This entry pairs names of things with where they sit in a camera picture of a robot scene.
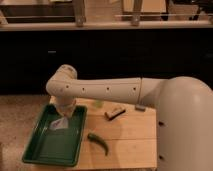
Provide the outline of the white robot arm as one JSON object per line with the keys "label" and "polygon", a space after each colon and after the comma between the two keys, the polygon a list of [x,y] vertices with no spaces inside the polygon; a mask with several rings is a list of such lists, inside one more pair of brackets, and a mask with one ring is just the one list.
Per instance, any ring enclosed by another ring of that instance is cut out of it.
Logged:
{"label": "white robot arm", "polygon": [[203,81],[120,78],[80,80],[70,65],[46,83],[60,114],[78,98],[151,107],[156,110],[157,171],[213,171],[213,89]]}

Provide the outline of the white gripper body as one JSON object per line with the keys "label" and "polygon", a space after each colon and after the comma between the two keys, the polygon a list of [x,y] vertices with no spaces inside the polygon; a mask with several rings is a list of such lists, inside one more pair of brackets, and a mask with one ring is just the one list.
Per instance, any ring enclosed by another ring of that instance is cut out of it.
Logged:
{"label": "white gripper body", "polygon": [[75,108],[75,102],[68,105],[56,105],[57,112],[63,117],[71,117],[75,111]]}

